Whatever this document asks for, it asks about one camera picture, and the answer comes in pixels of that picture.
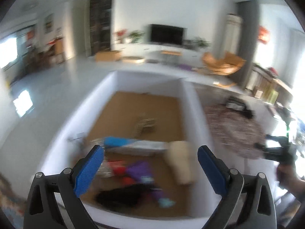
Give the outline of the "person right hand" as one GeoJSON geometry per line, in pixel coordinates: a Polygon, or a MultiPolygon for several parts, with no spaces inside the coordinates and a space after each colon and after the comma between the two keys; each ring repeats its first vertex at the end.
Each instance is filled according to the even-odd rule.
{"type": "Polygon", "coordinates": [[[282,188],[286,189],[301,203],[304,202],[304,180],[297,176],[292,165],[279,164],[276,176],[282,188]]]}

